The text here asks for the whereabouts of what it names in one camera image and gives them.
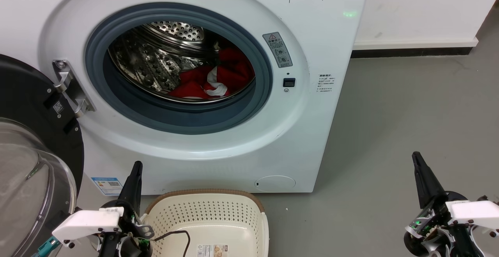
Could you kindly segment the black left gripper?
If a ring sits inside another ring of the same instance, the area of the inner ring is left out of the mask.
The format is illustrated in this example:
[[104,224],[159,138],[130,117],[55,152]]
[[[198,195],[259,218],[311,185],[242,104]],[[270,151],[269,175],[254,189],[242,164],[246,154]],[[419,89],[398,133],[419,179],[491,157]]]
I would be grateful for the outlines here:
[[155,236],[151,225],[139,218],[142,197],[143,163],[135,161],[117,200],[104,204],[102,211],[123,211],[111,230],[98,229],[99,257],[151,257],[150,241]]

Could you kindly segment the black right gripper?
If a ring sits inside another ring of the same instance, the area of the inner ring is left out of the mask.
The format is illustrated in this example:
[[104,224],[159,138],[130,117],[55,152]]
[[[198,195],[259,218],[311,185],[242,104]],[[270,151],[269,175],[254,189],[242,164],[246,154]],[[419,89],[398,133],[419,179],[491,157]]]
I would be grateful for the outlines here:
[[412,160],[421,212],[405,228],[406,249],[417,257],[473,257],[471,225],[455,222],[446,205],[466,198],[445,192],[419,151],[413,152]]

